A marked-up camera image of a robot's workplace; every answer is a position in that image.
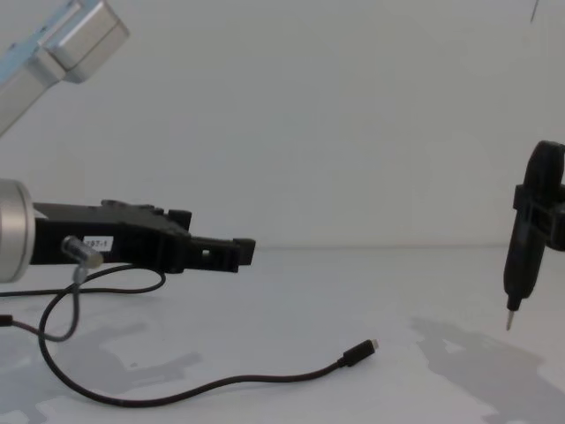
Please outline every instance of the silver cylinder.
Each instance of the silver cylinder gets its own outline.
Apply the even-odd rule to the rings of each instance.
[[[35,242],[34,204],[19,181],[0,179],[0,283],[26,272]]]

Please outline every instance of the cable plug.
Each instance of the cable plug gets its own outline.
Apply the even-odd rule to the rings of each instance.
[[[373,355],[377,349],[379,349],[379,343],[376,340],[366,340],[344,353],[337,361],[337,365],[340,367],[353,367]]]

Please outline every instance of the label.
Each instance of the label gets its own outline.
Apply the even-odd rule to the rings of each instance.
[[[84,241],[85,245],[92,247],[98,252],[111,252],[114,245],[113,237],[85,236],[82,241]]]
[[[34,215],[35,215],[36,218],[49,219],[49,218],[47,218],[47,215],[43,214],[42,212],[40,212],[37,209],[34,209]]]

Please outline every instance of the white surface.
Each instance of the white surface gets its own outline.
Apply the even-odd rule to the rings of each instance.
[[[32,338],[1,329],[0,422],[561,424],[565,262],[547,255],[507,333],[504,259],[497,248],[274,250],[237,276],[190,272],[147,296],[85,298],[80,335],[60,346],[59,360],[85,385],[128,398],[227,375],[308,371],[370,337],[381,349],[316,382],[232,387],[127,411],[71,395]],[[62,286],[68,277],[61,267],[33,268],[26,283],[6,289]],[[3,314],[29,322],[45,305],[0,303]],[[68,312],[54,316],[59,331]],[[132,390],[136,381],[145,387]]]
[[[562,1],[113,0],[132,38],[2,139],[38,201],[158,203],[273,245],[508,240],[565,141]],[[0,40],[59,0],[3,0]]]

